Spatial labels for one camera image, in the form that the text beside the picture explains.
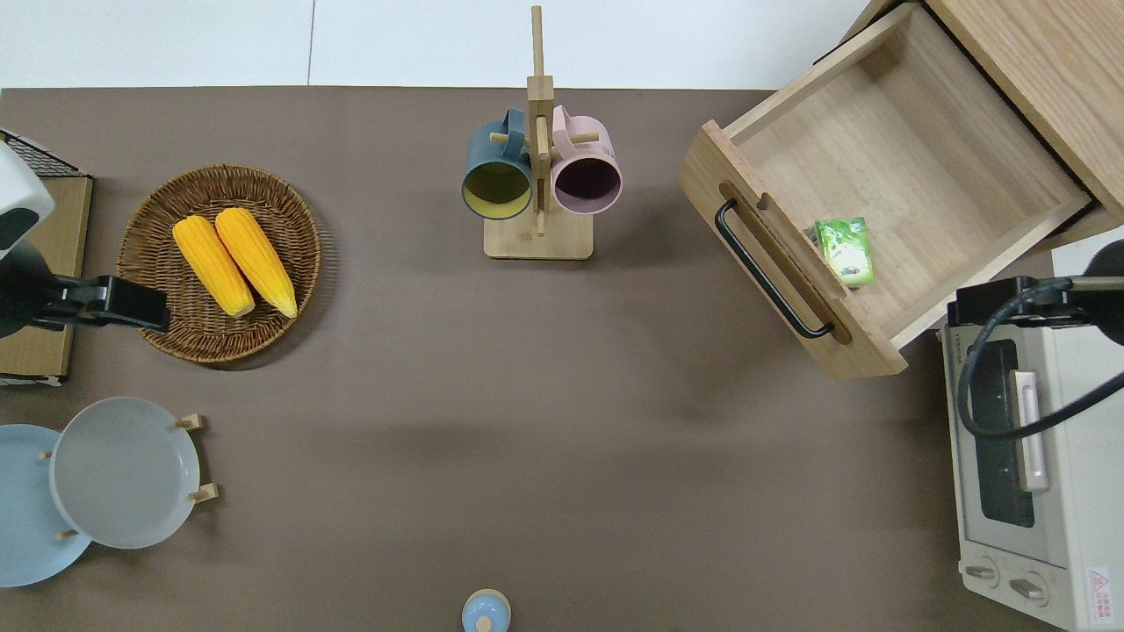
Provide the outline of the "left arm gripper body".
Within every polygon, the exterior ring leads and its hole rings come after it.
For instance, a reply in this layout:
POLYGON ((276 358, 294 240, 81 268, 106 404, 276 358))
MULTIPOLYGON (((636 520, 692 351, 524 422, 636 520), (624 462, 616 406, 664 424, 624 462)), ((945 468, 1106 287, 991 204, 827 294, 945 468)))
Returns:
POLYGON ((81 327, 133 327, 166 333, 171 312, 166 294, 120 276, 54 276, 58 299, 53 309, 64 324, 81 327))

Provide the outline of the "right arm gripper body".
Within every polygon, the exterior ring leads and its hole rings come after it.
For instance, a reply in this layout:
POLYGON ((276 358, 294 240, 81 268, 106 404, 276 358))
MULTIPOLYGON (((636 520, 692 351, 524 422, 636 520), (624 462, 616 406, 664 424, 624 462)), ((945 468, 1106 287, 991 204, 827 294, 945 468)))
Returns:
POLYGON ((1072 327, 1066 292, 1072 277, 1010 276, 968 285, 948 303, 948 327, 984 327, 988 320, 1022 328, 1072 327))

